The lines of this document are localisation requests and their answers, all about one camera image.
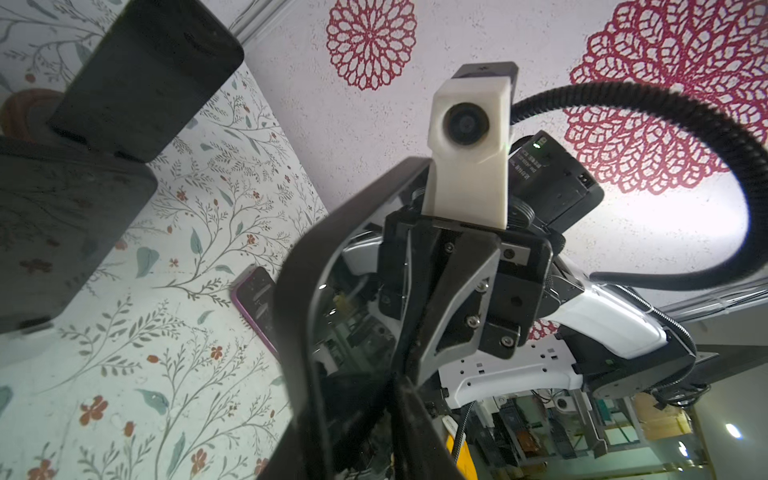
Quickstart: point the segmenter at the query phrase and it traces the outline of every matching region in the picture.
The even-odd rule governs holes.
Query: pink phone case
[[[280,361],[280,356],[277,354],[277,349],[272,344],[269,338],[267,338],[266,333],[262,331],[262,329],[256,324],[256,322],[251,318],[250,313],[246,310],[246,308],[243,306],[243,304],[240,302],[240,299],[237,298],[237,292],[240,289],[242,285],[245,283],[248,283],[253,279],[254,276],[259,274],[259,269],[263,270],[263,273],[270,278],[270,284],[272,288],[274,288],[274,281],[271,279],[270,275],[266,272],[266,270],[261,266],[253,266],[246,270],[246,272],[243,274],[242,280],[235,280],[235,284],[232,287],[230,297],[232,299],[232,303],[234,306],[240,311],[240,313],[243,314],[243,317],[248,322],[248,324],[253,328],[253,330],[256,332],[256,334],[261,338],[261,341],[264,342],[264,345],[268,348],[269,351],[272,352],[272,354],[275,356],[275,358]]]

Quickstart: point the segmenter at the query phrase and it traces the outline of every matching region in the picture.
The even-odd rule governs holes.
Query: floral pattern
[[[64,90],[123,5],[0,5],[0,101]],[[290,419],[280,368],[229,288],[253,263],[276,276],[326,210],[245,65],[150,167],[157,193],[48,348],[0,367],[0,429],[34,432],[3,442],[0,478],[252,478]]]
[[[338,0],[326,27],[336,73],[360,90],[400,76],[416,45],[413,8],[410,0]]]
[[[634,81],[706,101],[768,140],[768,5],[763,0],[620,3],[588,40],[575,84]],[[662,194],[696,187],[727,167],[688,133],[647,115],[567,112],[566,138],[601,182]]]

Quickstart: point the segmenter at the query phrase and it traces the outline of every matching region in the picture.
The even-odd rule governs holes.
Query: floral tablecloth
[[[0,5],[0,101],[64,90],[121,0]],[[150,164],[151,202],[56,320],[0,366],[0,480],[253,478],[291,413],[230,303],[326,211],[245,65]]]

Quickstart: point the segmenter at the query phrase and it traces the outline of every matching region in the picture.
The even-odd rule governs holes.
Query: robotic arm
[[[422,400],[435,379],[452,408],[538,388],[658,393],[692,370],[696,346],[631,286],[707,288],[766,262],[768,153],[738,124],[635,84],[575,85],[510,109],[516,76],[512,63],[464,65],[435,94],[433,159],[403,161],[286,259],[275,318],[296,416],[262,475],[331,478],[383,443],[394,449],[396,478],[461,478]],[[718,266],[672,276],[587,276],[570,263],[563,233],[603,192],[554,138],[539,132],[510,147],[508,126],[585,105],[646,111],[705,141],[743,186],[750,231],[742,248]],[[367,224],[398,198],[382,227]],[[540,318],[560,332],[528,343]]]

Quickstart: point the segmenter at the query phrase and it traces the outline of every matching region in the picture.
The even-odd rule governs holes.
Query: green leaf
[[[176,465],[178,465],[179,460],[181,460],[181,453],[184,451],[185,443],[187,443],[187,440],[184,438],[184,432],[182,432],[181,438],[179,438],[178,442],[176,442],[176,445],[174,446],[174,453],[170,456],[170,465],[168,466],[168,470],[165,472],[168,478],[170,478],[170,474],[174,472]]]
[[[48,18],[53,18],[54,20],[58,20],[58,17],[56,15],[53,15],[52,13],[50,13],[45,8],[42,8],[35,0],[27,0],[27,5],[29,5],[30,7],[34,8],[35,10],[37,10],[40,13],[42,13],[43,15],[45,15]]]
[[[162,393],[144,389],[136,389],[136,391],[144,396],[144,403],[157,410],[157,413],[165,415],[168,411],[168,399]]]
[[[213,312],[213,310],[204,311],[203,314],[200,315],[200,318],[197,319],[197,325],[202,325],[205,319],[208,318],[211,312]]]
[[[7,91],[13,92],[13,90],[11,90],[11,85],[9,85],[8,80],[5,80],[5,77],[2,76],[2,73],[0,73],[0,87],[3,87]]]
[[[200,237],[197,236],[197,232],[194,228],[192,229],[192,238],[190,238],[190,248],[192,249],[192,253],[198,255],[203,253],[203,244],[200,243]]]
[[[136,263],[139,267],[136,278],[146,276],[159,258],[160,254],[151,248],[140,247],[139,250],[136,250]]]
[[[85,65],[85,62],[91,57],[91,53],[93,53],[90,48],[82,43],[74,44],[74,50],[78,53],[78,58],[80,58],[80,62],[82,62],[83,65]]]
[[[259,150],[258,146],[256,145],[256,141],[253,138],[251,138],[251,137],[248,137],[248,141],[250,142],[250,146],[253,147],[253,149],[256,151],[256,153],[261,155],[261,151]]]
[[[7,385],[0,386],[0,415],[2,415],[12,398],[13,390],[11,390],[11,387]]]
[[[232,207],[233,204],[230,196],[225,194],[221,189],[219,189],[219,193],[221,194],[221,197],[224,199],[224,201],[227,202],[230,205],[230,207]]]

